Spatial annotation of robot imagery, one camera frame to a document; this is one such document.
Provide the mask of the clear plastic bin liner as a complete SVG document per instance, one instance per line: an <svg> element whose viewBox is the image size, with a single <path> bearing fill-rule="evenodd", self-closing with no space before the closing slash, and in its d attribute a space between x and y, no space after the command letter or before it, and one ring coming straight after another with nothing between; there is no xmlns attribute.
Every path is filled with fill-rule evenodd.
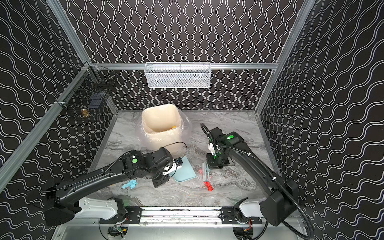
<svg viewBox="0 0 384 240"><path fill-rule="evenodd" d="M192 131L192 124L191 124L191 121L189 120L189 118L185 115L185 113L183 113L180 109L178 109L178 110L179 110L179 113L180 113L180 115L182 117L182 121L183 121L182 138L181 138L180 142L187 143L189 141L189 137L190 137L190 134ZM141 117L139 117L139 120L138 120L136 127L135 127L135 131L136 131L136 136L138 137L140 143L148 149L148 147L143 143L142 115L141 115ZM176 145L175 143L166 145L164 147L167 148L170 152L175 152L176 150L178 150L179 147L181 147L180 144Z"/></svg>

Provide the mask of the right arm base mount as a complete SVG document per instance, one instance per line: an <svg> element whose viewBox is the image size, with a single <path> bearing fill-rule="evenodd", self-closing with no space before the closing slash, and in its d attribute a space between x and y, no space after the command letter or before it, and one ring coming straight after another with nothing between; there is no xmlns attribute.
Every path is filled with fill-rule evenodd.
<svg viewBox="0 0 384 240"><path fill-rule="evenodd" d="M223 225L261 225L262 219L259 217L245 217L239 208L234 207L222 207L218 215Z"/></svg>

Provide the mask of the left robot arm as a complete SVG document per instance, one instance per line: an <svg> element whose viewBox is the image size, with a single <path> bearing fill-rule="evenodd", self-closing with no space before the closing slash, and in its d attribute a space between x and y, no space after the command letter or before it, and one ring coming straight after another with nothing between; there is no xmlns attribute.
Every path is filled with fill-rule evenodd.
<svg viewBox="0 0 384 240"><path fill-rule="evenodd" d="M164 147L143 153L132 150L113 163L69 181L50 180L46 183L44 217L50 227L59 226L75 218L83 208L80 200L110 185L147 178L155 188L169 181L167 170L175 159Z"/></svg>

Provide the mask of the cream plastic waste bin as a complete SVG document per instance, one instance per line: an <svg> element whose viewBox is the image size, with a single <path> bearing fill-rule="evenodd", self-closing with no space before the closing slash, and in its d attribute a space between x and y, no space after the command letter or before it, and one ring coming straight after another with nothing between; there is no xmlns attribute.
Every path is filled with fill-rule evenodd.
<svg viewBox="0 0 384 240"><path fill-rule="evenodd" d="M182 128L182 117L175 105L151 107L142 112L143 143L150 150L180 142Z"/></svg>

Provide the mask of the blue paper scrap near left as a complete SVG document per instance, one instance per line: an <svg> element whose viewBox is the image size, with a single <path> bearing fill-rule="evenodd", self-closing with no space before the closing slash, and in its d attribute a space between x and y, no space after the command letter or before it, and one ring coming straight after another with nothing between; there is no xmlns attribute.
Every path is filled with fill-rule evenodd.
<svg viewBox="0 0 384 240"><path fill-rule="evenodd" d="M131 189L133 190L136 186L137 186L138 182L136 180L130 180L129 182L127 182L126 184L124 184L122 186L122 189L126 190L126 189Z"/></svg>

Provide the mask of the brass object in basket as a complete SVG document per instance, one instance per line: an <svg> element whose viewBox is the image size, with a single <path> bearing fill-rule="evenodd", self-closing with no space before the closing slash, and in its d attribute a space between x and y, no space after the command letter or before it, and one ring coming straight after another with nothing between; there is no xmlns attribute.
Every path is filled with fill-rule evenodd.
<svg viewBox="0 0 384 240"><path fill-rule="evenodd" d="M81 114L84 118L89 118L90 117L90 113L89 113L89 110L88 109L82 109L81 110Z"/></svg>

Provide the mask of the teal dustpan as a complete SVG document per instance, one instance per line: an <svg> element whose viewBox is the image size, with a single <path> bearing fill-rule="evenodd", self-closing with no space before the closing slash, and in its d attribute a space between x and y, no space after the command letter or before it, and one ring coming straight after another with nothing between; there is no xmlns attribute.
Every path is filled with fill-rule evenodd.
<svg viewBox="0 0 384 240"><path fill-rule="evenodd" d="M173 174L173 179L177 183L183 183L189 180L192 180L197 177L193 167L191 166L187 156L182 158L183 165L180 169L176 170L176 173Z"/></svg>

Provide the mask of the red paper scrap near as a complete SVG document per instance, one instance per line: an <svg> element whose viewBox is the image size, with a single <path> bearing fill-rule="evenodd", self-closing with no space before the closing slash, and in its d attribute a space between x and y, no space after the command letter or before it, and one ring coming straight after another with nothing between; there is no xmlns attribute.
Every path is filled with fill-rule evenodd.
<svg viewBox="0 0 384 240"><path fill-rule="evenodd" d="M204 183L205 183L205 186L207 187L208 191L210 191L210 192L213 191L213 187L209 181L206 181Z"/></svg>

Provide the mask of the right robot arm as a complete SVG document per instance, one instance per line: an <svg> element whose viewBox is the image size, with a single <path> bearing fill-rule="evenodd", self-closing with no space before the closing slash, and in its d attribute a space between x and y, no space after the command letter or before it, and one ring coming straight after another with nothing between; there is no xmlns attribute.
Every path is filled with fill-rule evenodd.
<svg viewBox="0 0 384 240"><path fill-rule="evenodd" d="M201 123L201 128L209 140L211 153L206 155L209 169L228 167L231 160L240 165L263 190L266 199L261 201L260 210L271 225L278 226L297 209L277 183L296 201L298 185L292 180L285 180L269 168L238 133L224 134L219 128L209 130L204 123Z"/></svg>

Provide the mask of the teal hand brush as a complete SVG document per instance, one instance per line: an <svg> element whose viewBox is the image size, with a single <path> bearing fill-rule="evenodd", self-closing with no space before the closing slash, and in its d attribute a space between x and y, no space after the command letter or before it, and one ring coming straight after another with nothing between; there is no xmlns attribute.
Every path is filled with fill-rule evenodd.
<svg viewBox="0 0 384 240"><path fill-rule="evenodd" d="M202 164L202 175L203 175L203 181L209 182L210 180L210 169L207 162L203 162Z"/></svg>

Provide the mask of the aluminium front rail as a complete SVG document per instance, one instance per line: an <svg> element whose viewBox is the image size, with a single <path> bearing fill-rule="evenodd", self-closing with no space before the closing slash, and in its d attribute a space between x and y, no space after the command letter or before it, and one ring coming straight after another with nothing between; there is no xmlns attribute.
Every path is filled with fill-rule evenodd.
<svg viewBox="0 0 384 240"><path fill-rule="evenodd" d="M84 199L80 202L82 210L75 214L75 217L62 226L92 226L98 225L100 219L108 220L115 216L119 207L114 201L95 202L91 199ZM123 224L119 226L136 227L237 227L237 226L256 226L249 225L223 225L218 215L220 207L140 207L143 209L139 224ZM259 217L262 223L266 220L262 217L259 210L252 210L247 218Z"/></svg>

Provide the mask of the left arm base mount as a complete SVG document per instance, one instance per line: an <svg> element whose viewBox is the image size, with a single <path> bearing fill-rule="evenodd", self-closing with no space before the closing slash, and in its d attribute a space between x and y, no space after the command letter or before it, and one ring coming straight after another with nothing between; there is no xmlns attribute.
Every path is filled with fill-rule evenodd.
<svg viewBox="0 0 384 240"><path fill-rule="evenodd" d="M108 220L100 219L99 224L139 224L142 217L143 209L140 207L124 207L118 209L115 216Z"/></svg>

